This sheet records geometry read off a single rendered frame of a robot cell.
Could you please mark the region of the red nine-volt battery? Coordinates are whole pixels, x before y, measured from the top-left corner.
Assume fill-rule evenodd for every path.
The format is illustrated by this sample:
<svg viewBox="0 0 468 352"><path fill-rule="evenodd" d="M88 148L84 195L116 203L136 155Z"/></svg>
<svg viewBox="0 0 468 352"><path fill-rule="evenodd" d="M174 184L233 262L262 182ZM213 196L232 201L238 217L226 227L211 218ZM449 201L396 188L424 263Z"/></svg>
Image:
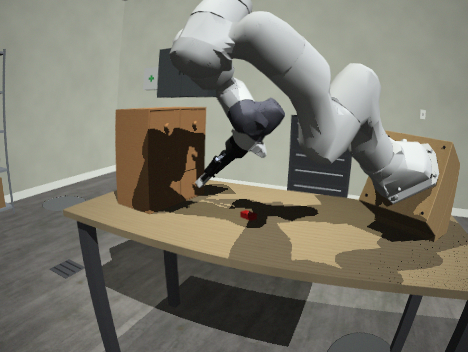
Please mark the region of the red nine-volt battery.
<svg viewBox="0 0 468 352"><path fill-rule="evenodd" d="M247 219L249 221L257 219L257 214L251 211L245 210L240 212L240 217Z"/></svg>

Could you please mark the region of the small brown chest of drawers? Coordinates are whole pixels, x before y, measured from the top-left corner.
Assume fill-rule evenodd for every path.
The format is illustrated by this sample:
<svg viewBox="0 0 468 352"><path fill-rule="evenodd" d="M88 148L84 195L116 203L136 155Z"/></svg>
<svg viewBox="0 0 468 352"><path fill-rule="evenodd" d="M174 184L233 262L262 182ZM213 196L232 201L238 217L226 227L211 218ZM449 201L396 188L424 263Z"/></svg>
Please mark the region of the small brown chest of drawers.
<svg viewBox="0 0 468 352"><path fill-rule="evenodd" d="M199 167L203 167L203 170L205 169L206 107L156 107L148 109L178 110L179 140L149 144L150 111L153 110L117 109L115 119L116 180L118 204L147 214L152 214L204 194L203 192L186 200L180 201L180 172ZM180 139L181 109L204 109L204 136ZM180 141L197 138L202 138L204 141L204 165L180 171ZM178 171L150 179L149 146L171 142L178 143ZM151 212L150 181L173 174L177 174L178 176L179 202Z"/></svg>

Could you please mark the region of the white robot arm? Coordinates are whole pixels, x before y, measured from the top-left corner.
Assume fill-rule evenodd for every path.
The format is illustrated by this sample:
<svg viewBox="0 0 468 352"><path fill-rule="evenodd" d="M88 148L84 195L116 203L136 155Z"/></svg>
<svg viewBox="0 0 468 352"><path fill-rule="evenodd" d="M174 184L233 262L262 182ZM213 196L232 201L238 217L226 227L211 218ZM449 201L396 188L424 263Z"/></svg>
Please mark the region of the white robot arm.
<svg viewBox="0 0 468 352"><path fill-rule="evenodd" d="M255 101L233 77L232 59L251 63L289 97L299 145L312 161L331 165L348 149L392 204L436 185L439 169L431 146L394 141L384 131L381 85L372 69L350 63L331 82L328 63L303 36L270 12L251 12L251 0L203 0L170 51L181 73L203 90L216 89L240 148L265 158L262 140L285 112L273 98Z"/></svg>

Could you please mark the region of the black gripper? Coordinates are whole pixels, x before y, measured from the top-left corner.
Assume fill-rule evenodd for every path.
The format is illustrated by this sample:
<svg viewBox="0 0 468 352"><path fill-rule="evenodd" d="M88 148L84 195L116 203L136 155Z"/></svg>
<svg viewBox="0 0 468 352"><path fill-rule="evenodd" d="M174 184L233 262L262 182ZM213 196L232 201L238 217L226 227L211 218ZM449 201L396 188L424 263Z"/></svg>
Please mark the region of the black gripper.
<svg viewBox="0 0 468 352"><path fill-rule="evenodd" d="M215 174L218 174L233 160L236 158L242 158L246 153L248 153L248 151L243 150L235 143L233 135L226 141L225 146L226 150L223 150L218 157L214 156L211 163L204 170L204 173L195 182L199 188L201 188L212 177L216 177Z"/></svg>

